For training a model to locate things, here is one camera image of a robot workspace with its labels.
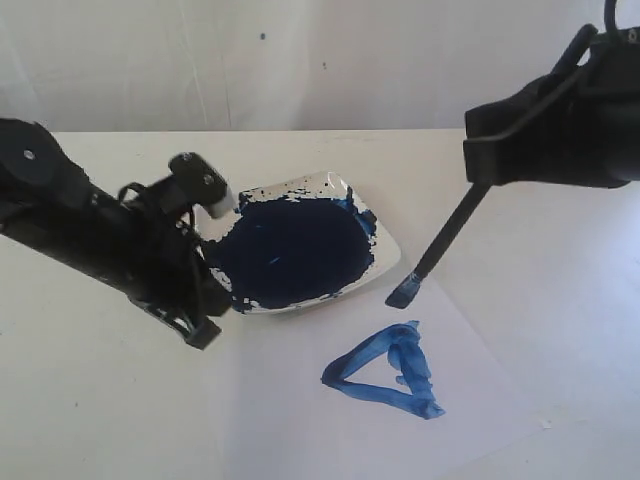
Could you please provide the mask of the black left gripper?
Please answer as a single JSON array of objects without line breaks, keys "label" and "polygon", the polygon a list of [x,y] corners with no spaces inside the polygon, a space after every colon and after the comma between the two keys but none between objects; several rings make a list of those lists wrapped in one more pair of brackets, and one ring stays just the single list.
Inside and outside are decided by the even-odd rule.
[{"label": "black left gripper", "polygon": [[195,349],[206,349],[221,328],[208,317],[231,308],[230,293],[212,276],[195,226],[196,204],[181,189],[122,189],[118,201],[136,215],[142,238],[134,242],[143,283],[130,300],[172,328]]}]

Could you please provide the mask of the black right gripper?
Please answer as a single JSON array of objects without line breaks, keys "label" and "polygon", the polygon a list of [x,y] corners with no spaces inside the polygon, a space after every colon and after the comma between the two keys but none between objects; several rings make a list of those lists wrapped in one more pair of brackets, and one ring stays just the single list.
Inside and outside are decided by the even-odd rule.
[{"label": "black right gripper", "polygon": [[[504,186],[540,182],[620,188],[639,180],[639,43],[634,29],[576,34],[579,72],[543,75],[505,99],[465,113],[466,178]],[[514,124],[567,80],[577,87],[567,122]]]}]

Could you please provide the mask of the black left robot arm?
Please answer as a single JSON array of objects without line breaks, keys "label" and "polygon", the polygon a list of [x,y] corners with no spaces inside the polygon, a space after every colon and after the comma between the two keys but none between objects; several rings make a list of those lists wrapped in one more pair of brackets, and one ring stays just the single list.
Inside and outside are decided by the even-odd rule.
[{"label": "black left robot arm", "polygon": [[1,121],[2,235],[123,293],[203,350],[231,307],[199,248],[194,209],[231,207],[226,180],[200,155],[181,153],[170,175],[111,196],[94,185],[42,125]]}]

